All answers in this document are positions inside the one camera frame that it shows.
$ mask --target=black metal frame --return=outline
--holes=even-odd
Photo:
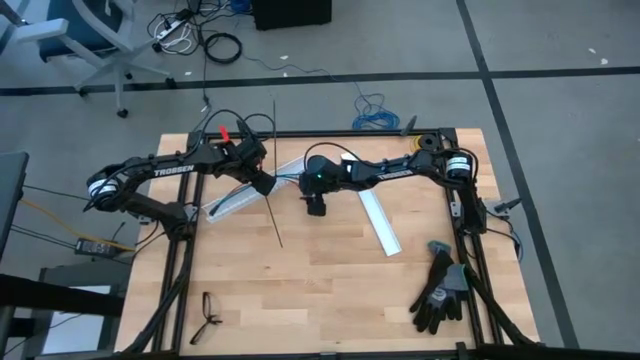
[[[456,132],[455,132],[455,129],[452,129],[452,128],[414,129],[409,133],[409,135],[422,135],[427,132],[432,132],[432,133],[435,132],[437,133],[438,139],[446,138],[447,140],[449,140],[451,146],[457,146]],[[399,134],[400,133],[398,130],[282,131],[282,132],[278,132],[278,138],[282,139],[282,138],[323,138],[323,137],[371,137],[371,136],[399,136]],[[261,137],[262,136],[270,137],[272,134],[270,132],[260,132],[258,133],[258,135]],[[234,138],[234,137],[237,137],[238,134],[231,133],[230,136]],[[220,134],[217,134],[217,133],[206,134],[207,141],[217,140],[217,139],[221,139]],[[179,202],[185,203],[186,201],[188,183],[189,183],[189,174],[182,175],[182,178],[180,179],[180,187],[178,191]],[[200,206],[200,203],[202,200],[203,185],[204,185],[204,175],[198,174],[196,177],[196,186],[195,186],[194,196],[192,199],[192,203],[194,206],[198,206],[198,207]],[[451,190],[447,190],[446,196],[447,196],[447,204],[445,205],[447,206],[447,210],[448,210],[449,203],[454,199],[453,192]],[[451,217],[451,225],[454,230],[454,236],[456,241],[456,247],[458,249],[458,254],[459,256],[461,256],[460,260],[462,261],[462,256],[466,256],[466,251],[464,250],[465,248],[463,247],[464,235],[459,233],[456,230],[455,219],[453,217]],[[193,247],[195,246],[194,242],[195,242],[195,239],[193,242],[187,242],[183,261],[193,260]],[[476,239],[476,241],[472,241],[472,244],[473,244],[474,253],[476,254],[478,269],[480,270],[479,272],[480,279],[483,281],[483,283],[490,284],[489,274],[487,271],[486,261],[484,258],[484,252],[482,251],[482,244],[479,241],[479,239]],[[162,290],[160,294],[160,299],[164,298],[167,290],[171,285],[174,270],[175,270],[177,253],[178,253],[177,244],[170,244],[169,252],[167,254],[167,260],[165,264],[164,277],[162,280]],[[185,286],[185,288],[182,290],[182,292],[178,297],[178,306],[177,306],[177,311],[175,316],[175,322],[173,324],[173,335],[171,338],[170,349],[171,351],[175,351],[178,354],[180,352],[180,347],[182,344],[182,334],[184,329],[184,316],[186,312],[187,295],[188,295],[188,286]],[[480,315],[478,312],[478,304],[475,299],[475,295],[473,295],[473,293],[471,293],[470,299],[468,301],[468,309],[469,309],[469,319],[471,323],[475,345],[478,346],[478,345],[484,344],[485,340],[484,340],[484,335],[482,333],[482,324],[481,324]],[[495,321],[495,319],[493,319],[493,316],[490,316],[490,321],[491,321],[491,332],[493,334],[494,340],[496,341],[497,344],[503,344],[502,333],[500,331],[499,326],[497,325],[497,322]],[[161,344],[163,343],[163,340],[164,340],[166,325],[167,324],[165,322],[165,319],[163,319],[159,329],[155,333],[153,344],[152,344],[152,351],[161,351],[162,349]],[[358,359],[358,358],[399,359],[399,358],[415,358],[415,357],[420,357],[424,359],[457,359],[460,356],[460,351],[464,349],[464,344],[457,344],[457,346],[458,348],[456,350],[340,353],[339,356],[340,358],[352,358],[352,359]],[[223,357],[215,356],[215,358],[216,359],[221,359],[221,358],[240,359],[240,358],[246,358],[246,357],[260,357],[260,358],[268,357],[271,359],[276,359],[276,358],[291,359],[291,358],[300,358],[302,356],[304,357],[318,356],[319,358],[320,357],[331,358],[331,356],[328,354],[322,354],[322,355],[321,354],[282,354],[282,355],[268,355],[268,356],[252,354],[252,355],[246,355],[246,356],[245,355],[229,355],[229,356],[223,356]],[[182,358],[207,359],[209,358],[209,356],[181,357],[181,359]]]

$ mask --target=chair wheel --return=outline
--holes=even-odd
[[[176,84],[176,81],[173,78],[167,78],[164,82],[167,83],[167,86],[169,87],[169,89],[178,88],[178,84]]]

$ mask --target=wooden tabletop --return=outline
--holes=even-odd
[[[479,157],[479,195],[499,199],[481,130],[457,129],[457,133],[460,146]],[[300,157],[319,141],[339,143],[371,161],[409,153],[409,138],[400,137],[278,139],[278,164]],[[185,142],[183,134],[163,135],[158,153],[183,150]],[[273,142],[265,146],[269,154],[264,168],[271,170]],[[335,162],[343,152],[330,146],[313,151]],[[175,201],[179,178],[154,180],[149,196]],[[187,199],[192,198],[194,182],[192,179]],[[202,203],[226,195],[237,184],[228,177],[206,177]],[[181,354],[449,350],[458,341],[473,347],[467,311],[462,321],[443,322],[433,336],[416,332],[407,310],[426,282],[432,260],[427,242],[454,244],[443,189],[415,176],[381,183],[374,191],[402,246],[402,252],[391,257],[381,249],[355,192],[326,195],[325,217],[306,214],[306,204],[299,200],[294,184],[270,195],[284,248],[278,244],[265,201],[214,224],[200,216]],[[508,231],[496,219],[489,219],[488,227]],[[143,229],[140,237],[150,230]],[[482,242],[496,300],[525,335],[537,339],[511,240],[487,233]],[[132,342],[158,304],[167,247],[167,239],[160,238],[133,264],[118,350]],[[204,291],[213,295],[214,312],[224,323],[210,326],[194,346],[189,339],[204,323]],[[480,300],[479,304],[485,338],[490,339],[486,310]],[[174,310],[175,306],[168,316],[167,346]]]

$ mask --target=glasses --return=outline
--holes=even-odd
[[[205,323],[196,331],[195,335],[189,341],[191,345],[197,345],[204,335],[204,330],[207,328],[207,325],[218,325],[222,324],[222,320],[218,320],[218,315],[211,313],[211,294],[208,292],[202,293],[202,315],[204,316]]]

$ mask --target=office chair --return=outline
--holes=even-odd
[[[176,82],[169,72],[140,65],[134,61],[155,39],[134,46],[129,35],[134,22],[131,0],[51,0],[47,21],[21,26],[15,37],[19,43],[38,41],[44,62],[56,56],[75,55],[83,58],[96,71],[74,88],[84,97],[89,82],[112,73],[118,116],[126,118],[129,111],[122,105],[123,77],[131,80],[131,70],[146,71],[166,77],[169,88]]]

